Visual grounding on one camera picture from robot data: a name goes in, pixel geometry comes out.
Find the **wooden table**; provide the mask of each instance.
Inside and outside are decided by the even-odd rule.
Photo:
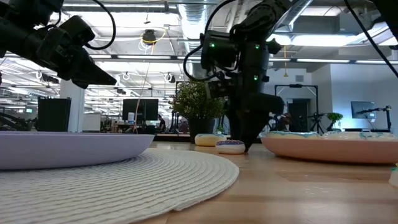
[[[151,147],[216,154],[212,147],[154,142]],[[298,161],[256,144],[249,154],[223,156],[240,168],[219,196],[141,224],[398,223],[398,189],[391,167]]]

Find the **plant pot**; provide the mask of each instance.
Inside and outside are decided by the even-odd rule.
[[[190,118],[188,119],[189,124],[189,135],[192,144],[195,143],[195,136],[197,134],[213,134],[214,130],[214,119],[200,119]]]

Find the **white placemat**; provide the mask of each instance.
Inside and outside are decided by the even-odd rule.
[[[211,198],[231,186],[231,161],[148,149],[130,160],[0,172],[0,223],[131,223]]]

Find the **pink bowl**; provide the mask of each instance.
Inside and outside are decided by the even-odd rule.
[[[398,141],[261,139],[278,156],[332,162],[391,164],[398,162]]]

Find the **monitor screen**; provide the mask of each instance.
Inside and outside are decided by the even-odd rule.
[[[374,109],[373,102],[366,102],[366,101],[352,101],[351,102],[351,114],[353,118],[359,119],[376,119],[376,112],[370,113],[361,113],[365,110]]]
[[[127,121],[129,112],[136,112],[137,99],[125,99],[123,100],[123,120]],[[157,110],[159,107],[158,99],[141,99],[139,101],[137,120],[146,121],[157,120]]]

